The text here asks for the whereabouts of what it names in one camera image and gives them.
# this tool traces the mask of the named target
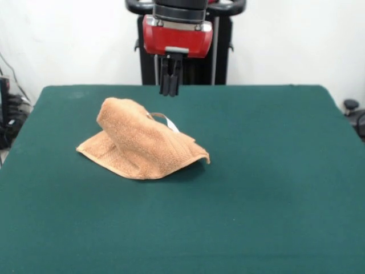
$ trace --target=black knob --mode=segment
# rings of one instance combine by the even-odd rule
[[[359,107],[359,102],[352,99],[345,100],[343,104],[345,108],[350,111],[355,110]]]

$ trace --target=black handle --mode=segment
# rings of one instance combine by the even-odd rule
[[[139,0],[125,0],[127,9],[135,14],[146,15],[153,13],[154,2],[140,2]],[[231,3],[213,3],[207,8],[207,12],[214,17],[228,17],[243,13],[247,0],[232,0]]]
[[[155,3],[153,2],[145,3],[139,2],[139,0],[125,0],[127,10],[140,15],[152,14],[154,5]]]
[[[247,0],[232,0],[231,3],[213,3],[207,8],[207,12],[214,17],[228,17],[243,13],[247,6]]]

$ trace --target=brown towel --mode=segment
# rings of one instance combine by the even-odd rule
[[[159,179],[209,154],[195,140],[153,119],[138,103],[108,98],[97,117],[103,131],[76,150],[131,179]]]

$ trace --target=metal pole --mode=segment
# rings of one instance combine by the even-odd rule
[[[216,84],[217,50],[218,50],[219,17],[214,18],[213,28],[213,57],[212,57],[212,85]]]
[[[155,85],[159,85],[159,56],[155,54]]]

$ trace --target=green tablecloth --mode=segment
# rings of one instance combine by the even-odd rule
[[[75,151],[106,97],[210,152],[136,182]],[[0,170],[0,273],[364,273],[365,149],[319,86],[48,87]]]

